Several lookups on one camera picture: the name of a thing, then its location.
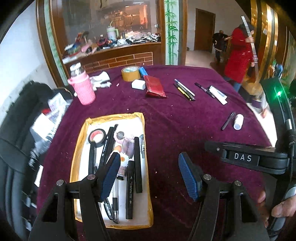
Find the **pink water bottle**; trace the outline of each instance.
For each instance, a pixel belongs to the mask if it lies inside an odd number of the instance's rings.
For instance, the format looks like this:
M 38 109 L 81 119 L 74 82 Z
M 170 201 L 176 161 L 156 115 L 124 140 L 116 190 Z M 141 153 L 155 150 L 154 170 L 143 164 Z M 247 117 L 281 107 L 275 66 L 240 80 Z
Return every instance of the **pink water bottle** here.
M 88 105 L 94 102 L 96 95 L 89 76 L 81 66 L 81 63 L 72 65 L 70 71 L 71 78 L 68 79 L 68 83 L 73 86 L 81 104 Z

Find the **floor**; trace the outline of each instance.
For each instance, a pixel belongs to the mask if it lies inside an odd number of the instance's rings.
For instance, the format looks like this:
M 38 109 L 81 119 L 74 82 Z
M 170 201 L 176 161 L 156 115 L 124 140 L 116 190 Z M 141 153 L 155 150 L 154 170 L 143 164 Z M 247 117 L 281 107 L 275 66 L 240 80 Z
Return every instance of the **floor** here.
M 189 50 L 186 52 L 186 66 L 194 66 L 194 67 L 204 67 L 209 69 L 214 69 L 220 75 L 223 75 L 224 72 L 224 64 L 221 61 L 220 65 L 217 66 L 215 63 L 215 54 L 206 52 L 206 51 L 193 51 Z M 270 109 L 267 109 L 267 115 L 265 118 L 262 116 L 252 107 L 251 104 L 247 103 L 247 106 L 254 112 L 257 120 L 261 124 L 263 130 L 265 131 L 271 146 L 275 146 L 277 141 L 276 135 L 276 128 L 274 125 L 274 118 L 273 114 L 271 113 Z

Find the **metal bolt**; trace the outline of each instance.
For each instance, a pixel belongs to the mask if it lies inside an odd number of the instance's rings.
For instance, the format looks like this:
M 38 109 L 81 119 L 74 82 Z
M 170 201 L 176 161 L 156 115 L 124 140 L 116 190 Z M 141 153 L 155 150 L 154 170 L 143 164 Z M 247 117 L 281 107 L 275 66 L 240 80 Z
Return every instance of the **metal bolt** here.
M 238 187 L 240 187 L 242 185 L 242 183 L 239 180 L 234 181 L 234 184 Z
M 64 184 L 64 180 L 60 179 L 60 180 L 57 181 L 57 185 L 58 185 L 58 186 L 61 186 L 61 185 L 63 185 L 63 184 Z
M 87 179 L 88 180 L 93 180 L 93 179 L 95 179 L 96 178 L 96 175 L 95 174 L 89 174 L 88 176 L 87 176 Z
M 210 174 L 204 174 L 204 179 L 211 180 L 212 176 Z

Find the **velvet tablecloth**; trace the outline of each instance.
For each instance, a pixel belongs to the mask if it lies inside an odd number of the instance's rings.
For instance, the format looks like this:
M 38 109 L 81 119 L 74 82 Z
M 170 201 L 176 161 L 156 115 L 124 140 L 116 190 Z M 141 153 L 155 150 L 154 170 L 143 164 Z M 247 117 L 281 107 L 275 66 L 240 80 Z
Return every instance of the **velvet tablecloth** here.
M 148 66 L 147 73 L 161 80 L 167 99 L 146 97 L 146 90 L 135 90 L 121 78 L 121 68 L 107 70 L 112 86 L 96 91 L 96 100 L 83 106 L 78 98 L 66 112 L 44 160 L 37 206 L 40 209 L 56 181 L 69 182 L 73 152 L 79 131 L 87 118 L 142 112 L 145 117 L 146 148 L 150 192 L 154 213 L 151 228 L 141 230 L 108 229 L 112 240 L 187 240 L 195 221 L 198 204 L 189 198 L 178 168 L 178 155 L 186 151 L 194 163 L 221 181 L 240 180 L 256 200 L 263 189 L 259 172 L 223 163 L 204 150 L 206 140 L 228 141 L 269 146 L 262 127 L 243 98 L 214 70 L 184 66 Z M 178 79 L 196 94 L 188 101 L 174 87 Z M 222 105 L 194 85 L 214 85 L 225 93 Z M 231 124 L 221 131 L 231 112 L 243 114 L 242 129 Z M 78 223 L 80 240 L 84 240 L 82 223 Z

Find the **black leather chair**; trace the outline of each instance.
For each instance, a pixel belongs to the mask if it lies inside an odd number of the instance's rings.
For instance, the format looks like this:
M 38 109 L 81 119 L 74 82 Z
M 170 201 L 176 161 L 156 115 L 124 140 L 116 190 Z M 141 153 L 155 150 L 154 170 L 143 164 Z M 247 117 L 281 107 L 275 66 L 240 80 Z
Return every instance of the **black leather chair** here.
M 28 239 L 34 221 L 31 202 L 36 198 L 37 187 L 33 182 L 39 167 L 38 161 L 29 165 L 30 151 L 34 148 L 29 128 L 41 110 L 48 108 L 47 101 L 53 95 L 49 86 L 29 82 L 10 106 L 0 127 L 1 221 L 6 220 L 22 240 Z

